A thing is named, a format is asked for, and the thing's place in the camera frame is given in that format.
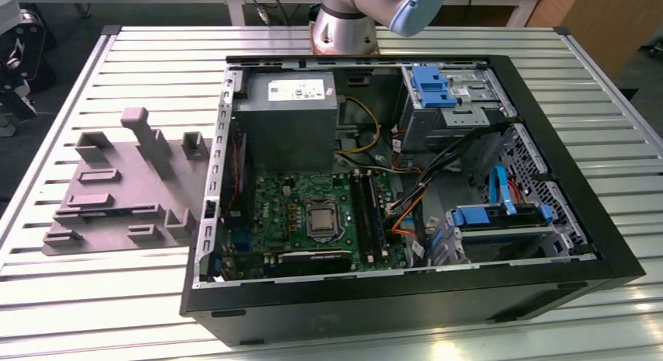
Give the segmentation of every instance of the aluminum table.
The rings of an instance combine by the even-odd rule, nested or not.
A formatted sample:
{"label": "aluminum table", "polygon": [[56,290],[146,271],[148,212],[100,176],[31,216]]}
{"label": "aluminum table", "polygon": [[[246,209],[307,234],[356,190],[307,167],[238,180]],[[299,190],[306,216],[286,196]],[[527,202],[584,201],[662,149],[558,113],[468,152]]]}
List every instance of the aluminum table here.
{"label": "aluminum table", "polygon": [[506,54],[647,275],[531,321],[230,349],[179,316],[186,248],[48,257],[41,238],[82,132],[130,141],[126,106],[167,139],[211,137],[226,56],[308,54],[308,28],[124,27],[103,35],[0,222],[0,358],[610,359],[663,356],[663,145],[571,36],[551,29],[378,32],[383,54]]}

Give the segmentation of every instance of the white label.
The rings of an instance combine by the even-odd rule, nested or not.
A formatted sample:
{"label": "white label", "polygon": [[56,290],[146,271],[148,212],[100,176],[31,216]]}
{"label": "white label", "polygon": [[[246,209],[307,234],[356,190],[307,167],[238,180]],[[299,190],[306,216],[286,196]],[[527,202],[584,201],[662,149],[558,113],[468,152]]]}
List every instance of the white label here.
{"label": "white label", "polygon": [[306,101],[324,99],[324,82],[312,80],[272,80],[268,85],[270,101]]}
{"label": "white label", "polygon": [[439,223],[439,219],[436,217],[430,217],[428,221],[426,222],[426,227],[436,227]]}
{"label": "white label", "polygon": [[470,95],[467,88],[452,88],[452,95]]}
{"label": "white label", "polygon": [[424,247],[422,247],[418,241],[412,242],[412,251],[420,258],[424,258]]}
{"label": "white label", "polygon": [[400,140],[392,140],[392,146],[394,146],[394,151],[396,153],[402,152],[402,141]]}

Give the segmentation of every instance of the green circuit board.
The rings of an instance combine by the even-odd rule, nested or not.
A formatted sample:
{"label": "green circuit board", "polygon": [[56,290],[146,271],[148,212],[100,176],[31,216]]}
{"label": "green circuit board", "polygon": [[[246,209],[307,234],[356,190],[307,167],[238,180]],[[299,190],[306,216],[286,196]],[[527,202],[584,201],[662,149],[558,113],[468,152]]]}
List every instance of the green circuit board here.
{"label": "green circuit board", "polygon": [[[303,250],[342,249],[352,253],[352,271],[400,269],[406,266],[406,250],[402,242],[391,243],[388,255],[367,262],[359,250],[355,212],[350,191],[348,174],[327,175],[266,175],[256,179],[254,227],[251,248],[235,262],[244,279],[260,278],[266,255]],[[375,175],[374,183],[382,204],[392,202],[392,190],[387,174]],[[320,243],[308,236],[306,204],[310,201],[331,201],[338,206],[340,236]]]}

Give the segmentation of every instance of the ram slot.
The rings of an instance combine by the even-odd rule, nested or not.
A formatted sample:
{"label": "ram slot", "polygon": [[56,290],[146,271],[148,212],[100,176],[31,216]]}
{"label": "ram slot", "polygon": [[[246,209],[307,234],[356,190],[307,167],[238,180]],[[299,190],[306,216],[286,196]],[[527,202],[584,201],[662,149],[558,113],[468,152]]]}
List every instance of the ram slot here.
{"label": "ram slot", "polygon": [[362,261],[374,262],[374,242],[371,241],[371,230],[368,229],[368,210],[364,207],[364,186],[360,176],[359,171],[350,174],[350,197],[352,198],[352,211],[355,212],[359,255],[362,256]]}
{"label": "ram slot", "polygon": [[371,171],[362,177],[364,183],[364,207],[368,216],[368,229],[374,243],[375,259],[388,257],[387,252],[387,235],[384,234],[383,213],[380,212],[380,203],[375,188],[374,176]]}

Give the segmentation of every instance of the motherboard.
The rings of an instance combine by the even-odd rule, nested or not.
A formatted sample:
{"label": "motherboard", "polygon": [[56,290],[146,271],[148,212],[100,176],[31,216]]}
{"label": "motherboard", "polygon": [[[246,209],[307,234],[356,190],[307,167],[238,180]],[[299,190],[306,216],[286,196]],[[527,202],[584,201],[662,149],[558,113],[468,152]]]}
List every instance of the motherboard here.
{"label": "motherboard", "polygon": [[288,262],[288,275],[404,268],[402,236],[384,225],[392,197],[384,172],[258,177],[252,228],[230,231],[230,278],[283,276]]}

